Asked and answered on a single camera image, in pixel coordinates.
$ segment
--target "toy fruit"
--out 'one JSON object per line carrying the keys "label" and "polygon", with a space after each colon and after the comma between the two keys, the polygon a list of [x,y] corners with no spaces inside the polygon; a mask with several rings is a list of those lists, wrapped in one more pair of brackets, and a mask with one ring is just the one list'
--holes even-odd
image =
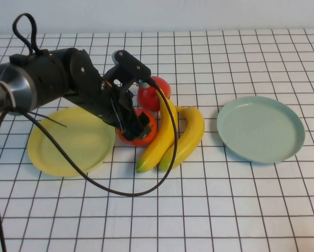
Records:
{"label": "toy fruit", "polygon": [[[156,91],[161,104],[161,127],[157,132],[155,139],[149,144],[136,163],[136,171],[146,172],[153,169],[161,160],[165,152],[174,142],[174,131],[169,111],[161,95]],[[167,99],[176,127],[178,128],[178,115],[173,102]]]}
{"label": "toy fruit", "polygon": [[[187,128],[178,140],[176,158],[174,160],[172,168],[180,165],[198,146],[200,143],[204,131],[205,122],[199,109],[195,107],[176,107],[177,112],[183,114],[187,120]],[[171,163],[173,155],[174,145],[168,149],[164,154],[160,164],[159,170],[167,171]]]}
{"label": "toy fruit", "polygon": [[157,134],[157,121],[156,121],[155,117],[152,115],[152,113],[147,109],[135,109],[135,111],[136,111],[138,116],[144,112],[149,117],[149,119],[150,119],[149,125],[151,127],[150,133],[143,139],[135,139],[133,141],[128,141],[127,139],[125,139],[123,137],[122,131],[120,129],[117,129],[117,134],[118,134],[119,138],[125,143],[128,143],[128,144],[133,145],[133,146],[146,146],[153,141],[153,139],[155,138],[155,136]]}
{"label": "toy fruit", "polygon": [[[164,92],[164,95],[169,99],[171,96],[170,85],[162,78],[157,76],[152,76],[152,79]],[[149,86],[147,83],[142,83],[139,85],[137,93],[137,103],[144,109],[157,112],[160,109],[160,101],[157,97],[157,92],[154,87]]]}

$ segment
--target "plate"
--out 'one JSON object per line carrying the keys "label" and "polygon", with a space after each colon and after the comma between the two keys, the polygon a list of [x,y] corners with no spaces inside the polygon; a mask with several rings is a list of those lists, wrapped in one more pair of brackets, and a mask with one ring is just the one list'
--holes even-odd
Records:
{"label": "plate", "polygon": [[[115,144],[115,127],[80,107],[62,109],[49,117],[67,127],[48,119],[40,123],[85,173],[103,163]],[[64,177],[79,175],[36,126],[29,137],[27,152],[34,166],[47,174]]]}
{"label": "plate", "polygon": [[225,105],[217,117],[218,133],[238,156],[257,163],[278,163],[303,146],[305,130],[288,106],[271,98],[242,97]]}

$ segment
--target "banana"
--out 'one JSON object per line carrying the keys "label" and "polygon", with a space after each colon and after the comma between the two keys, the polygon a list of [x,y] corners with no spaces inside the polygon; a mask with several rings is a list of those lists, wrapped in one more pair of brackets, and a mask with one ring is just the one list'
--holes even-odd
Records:
{"label": "banana", "polygon": [[[165,152],[174,142],[173,125],[169,111],[162,96],[158,92],[157,95],[160,101],[161,127],[159,128],[155,139],[149,144],[136,163],[136,171],[139,173],[153,169],[160,162]],[[176,106],[168,98],[166,100],[168,101],[176,127],[178,128],[178,114]]]}
{"label": "banana", "polygon": [[[176,107],[177,112],[182,113],[187,120],[187,127],[183,135],[178,140],[176,158],[172,168],[180,165],[198,146],[204,131],[205,122],[204,117],[195,107]],[[160,161],[159,170],[167,171],[171,163],[174,145],[171,146],[164,154]]]}

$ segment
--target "table surface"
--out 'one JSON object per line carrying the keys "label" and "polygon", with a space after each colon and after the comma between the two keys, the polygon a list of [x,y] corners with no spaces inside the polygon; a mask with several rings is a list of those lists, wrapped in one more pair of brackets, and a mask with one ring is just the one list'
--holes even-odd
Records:
{"label": "table surface", "polygon": [[[129,51],[171,84],[176,104],[200,109],[206,129],[164,184],[126,198],[80,177],[39,172],[26,149],[32,123],[10,115],[0,135],[0,208],[9,252],[314,251],[314,29],[39,34],[37,40],[50,50],[85,49],[102,75],[113,66],[115,50]],[[22,52],[28,53],[19,39],[0,35],[0,63]],[[137,87],[131,90],[136,94]],[[300,116],[306,139],[297,155],[257,165],[225,148],[216,115],[249,95],[277,99]],[[58,99],[38,112],[71,105]],[[136,174],[142,151],[117,140],[89,176],[115,190],[147,190],[164,173]]]}

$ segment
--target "red tomato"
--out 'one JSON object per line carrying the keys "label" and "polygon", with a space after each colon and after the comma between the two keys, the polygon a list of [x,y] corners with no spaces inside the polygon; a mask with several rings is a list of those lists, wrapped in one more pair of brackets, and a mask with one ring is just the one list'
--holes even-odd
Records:
{"label": "red tomato", "polygon": [[[152,76],[152,79],[156,81],[156,84],[164,92],[165,96],[169,99],[171,96],[170,85],[162,78],[157,76]],[[142,108],[148,109],[150,111],[159,111],[160,104],[159,99],[156,94],[156,89],[153,87],[142,88],[139,86],[137,93],[137,103]]]}
{"label": "red tomato", "polygon": [[122,136],[122,132],[121,132],[120,129],[117,129],[117,133],[119,135],[119,138],[123,142],[125,142],[125,143],[128,143],[128,144],[133,145],[133,146],[146,146],[149,143],[151,143],[152,140],[154,140],[154,138],[155,138],[155,136],[157,134],[157,121],[156,121],[155,117],[152,115],[152,113],[149,110],[146,110],[146,109],[135,109],[135,110],[136,110],[136,113],[137,113],[138,116],[142,112],[144,112],[149,117],[149,119],[150,119],[149,126],[151,127],[150,133],[143,139],[135,139],[133,141],[128,141],[127,139],[125,139]]}

